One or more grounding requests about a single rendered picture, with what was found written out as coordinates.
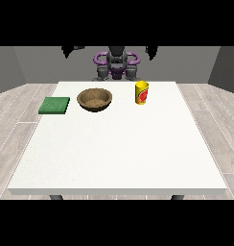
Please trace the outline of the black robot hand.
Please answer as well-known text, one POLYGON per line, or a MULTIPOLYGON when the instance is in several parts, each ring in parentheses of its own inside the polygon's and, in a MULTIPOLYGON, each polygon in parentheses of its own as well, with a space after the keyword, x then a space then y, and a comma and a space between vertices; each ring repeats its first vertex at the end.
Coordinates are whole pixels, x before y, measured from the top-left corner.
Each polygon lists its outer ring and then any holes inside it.
POLYGON ((84 49, 84 46, 71 46, 71 45, 64 45, 61 47, 62 53, 65 58, 68 58, 69 55, 74 51, 74 50, 82 50, 84 49))
POLYGON ((145 52, 149 55, 149 59, 152 61, 157 54, 158 47, 149 45, 146 47, 145 52))

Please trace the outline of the yellow cup with melon print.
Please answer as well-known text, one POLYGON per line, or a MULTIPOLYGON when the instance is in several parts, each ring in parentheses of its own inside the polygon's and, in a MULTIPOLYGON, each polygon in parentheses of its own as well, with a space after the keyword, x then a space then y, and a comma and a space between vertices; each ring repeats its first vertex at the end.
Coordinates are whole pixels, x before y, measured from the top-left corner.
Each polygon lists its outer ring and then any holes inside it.
POLYGON ((149 84, 146 81, 138 81, 135 84, 135 103, 144 105, 147 100, 149 84))

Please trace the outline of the brown wooden bowl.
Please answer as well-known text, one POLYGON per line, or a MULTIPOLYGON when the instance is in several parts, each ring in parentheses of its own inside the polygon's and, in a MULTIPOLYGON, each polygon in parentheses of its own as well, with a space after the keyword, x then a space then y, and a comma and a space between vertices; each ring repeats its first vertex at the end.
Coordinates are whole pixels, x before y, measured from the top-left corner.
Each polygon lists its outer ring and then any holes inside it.
POLYGON ((83 90, 78 96, 79 105, 91 112, 105 110, 112 101, 112 94, 104 88, 88 88, 83 90))

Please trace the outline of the green square pad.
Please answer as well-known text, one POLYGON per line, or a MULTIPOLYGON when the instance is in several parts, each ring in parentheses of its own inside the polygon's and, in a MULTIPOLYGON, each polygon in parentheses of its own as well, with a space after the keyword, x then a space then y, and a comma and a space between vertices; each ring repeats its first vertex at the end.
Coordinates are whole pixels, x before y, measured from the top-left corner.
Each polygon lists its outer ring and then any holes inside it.
POLYGON ((39 110, 39 114, 65 114, 68 104, 70 102, 69 97, 46 97, 39 110))

